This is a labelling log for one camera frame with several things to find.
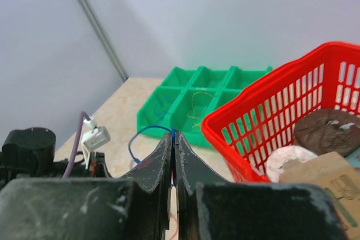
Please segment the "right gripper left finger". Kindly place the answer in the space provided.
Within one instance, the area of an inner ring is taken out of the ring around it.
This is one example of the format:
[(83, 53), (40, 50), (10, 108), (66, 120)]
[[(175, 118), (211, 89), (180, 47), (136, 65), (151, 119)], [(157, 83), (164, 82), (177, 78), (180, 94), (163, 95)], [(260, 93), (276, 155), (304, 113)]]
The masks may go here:
[(2, 239), (164, 239), (172, 135), (120, 178), (20, 178), (1, 190)]

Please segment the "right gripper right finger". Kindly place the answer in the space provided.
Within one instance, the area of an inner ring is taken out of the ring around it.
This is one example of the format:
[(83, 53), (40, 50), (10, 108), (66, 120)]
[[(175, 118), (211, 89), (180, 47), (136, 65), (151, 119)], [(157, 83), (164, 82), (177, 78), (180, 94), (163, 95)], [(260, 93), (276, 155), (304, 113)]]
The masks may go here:
[(179, 239), (346, 239), (329, 196), (313, 184), (233, 183), (175, 135)]

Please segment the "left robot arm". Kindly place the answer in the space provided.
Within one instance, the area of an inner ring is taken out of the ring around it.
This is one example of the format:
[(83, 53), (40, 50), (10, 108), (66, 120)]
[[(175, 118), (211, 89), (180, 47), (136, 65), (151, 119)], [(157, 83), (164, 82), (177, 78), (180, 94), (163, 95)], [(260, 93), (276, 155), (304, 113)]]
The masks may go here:
[[(69, 160), (55, 161), (56, 135), (46, 128), (28, 128), (9, 132), (1, 149), (1, 188), (21, 177), (61, 178)], [(90, 154), (89, 161), (73, 164), (70, 177), (110, 178), (105, 154)]]

